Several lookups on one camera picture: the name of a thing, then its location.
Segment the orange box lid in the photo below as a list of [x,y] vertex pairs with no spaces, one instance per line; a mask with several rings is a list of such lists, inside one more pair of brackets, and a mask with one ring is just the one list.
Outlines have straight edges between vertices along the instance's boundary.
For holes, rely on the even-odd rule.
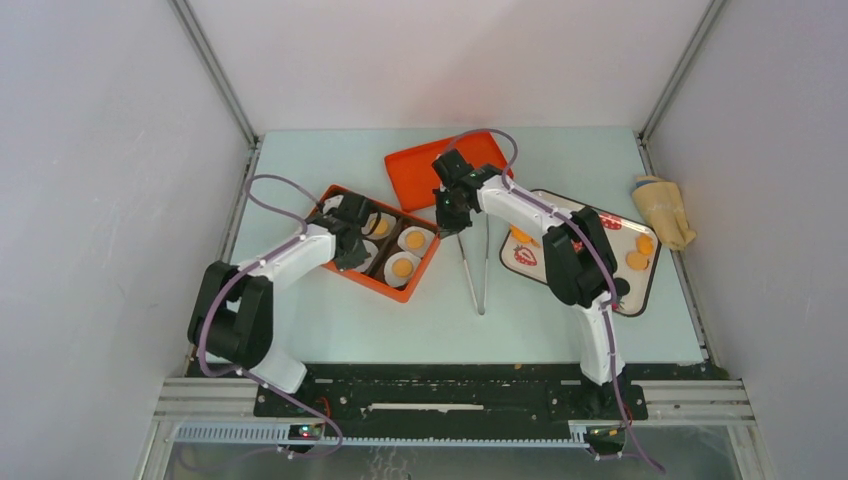
[[[401,209],[413,212],[435,204],[432,191],[440,185],[440,179],[432,163],[452,138],[444,138],[385,157],[385,167]],[[463,158],[474,168],[491,164],[504,168],[507,159],[491,133],[475,133],[460,139],[455,145]]]

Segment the orange cookie box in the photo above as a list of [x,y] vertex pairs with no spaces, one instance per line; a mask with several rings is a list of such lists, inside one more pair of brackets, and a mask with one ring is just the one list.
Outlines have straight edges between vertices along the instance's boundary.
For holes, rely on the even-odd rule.
[[400,303],[406,303],[439,245],[434,223],[374,200],[363,233],[365,262],[341,270],[323,268]]

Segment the clear plastic tongs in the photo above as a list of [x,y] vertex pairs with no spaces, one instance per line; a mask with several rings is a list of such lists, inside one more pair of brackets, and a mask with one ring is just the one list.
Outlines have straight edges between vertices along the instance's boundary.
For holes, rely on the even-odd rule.
[[482,285],[480,289],[475,287],[474,279],[472,278],[471,268],[469,264],[469,258],[467,255],[467,249],[465,248],[464,242],[460,235],[456,236],[457,244],[460,251],[460,256],[462,260],[462,265],[465,272],[465,278],[467,285],[469,287],[469,292],[471,296],[472,303],[476,310],[476,313],[479,316],[484,316],[486,314],[487,308],[487,295],[488,295],[488,285],[489,285],[489,270],[490,270],[490,245],[491,245],[491,221],[488,215],[484,217],[484,225],[485,225],[485,244],[484,244],[484,260],[483,260],[483,274],[482,274]]

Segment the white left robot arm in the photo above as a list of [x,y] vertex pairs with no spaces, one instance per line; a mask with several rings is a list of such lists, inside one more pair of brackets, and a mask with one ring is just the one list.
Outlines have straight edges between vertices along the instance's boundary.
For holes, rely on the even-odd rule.
[[311,412],[316,390],[304,382],[307,368],[274,337],[274,294],[328,263],[339,270],[364,264],[368,222],[380,216],[371,199],[343,193],[301,219],[299,230],[272,250],[240,264],[210,264],[187,331],[202,372],[249,377],[279,390],[277,402],[290,415]]

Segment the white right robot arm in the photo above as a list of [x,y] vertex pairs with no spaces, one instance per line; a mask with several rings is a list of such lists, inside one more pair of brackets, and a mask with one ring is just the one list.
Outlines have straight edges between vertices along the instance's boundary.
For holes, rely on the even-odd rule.
[[593,383],[581,392],[583,408],[596,418],[610,416],[622,403],[615,384],[624,362],[611,322],[617,261],[599,214],[590,207],[562,209],[492,165],[473,167],[456,149],[439,155],[432,167],[439,179],[433,193],[441,236],[470,227],[475,212],[498,217],[541,245],[549,290],[584,316],[580,368]]

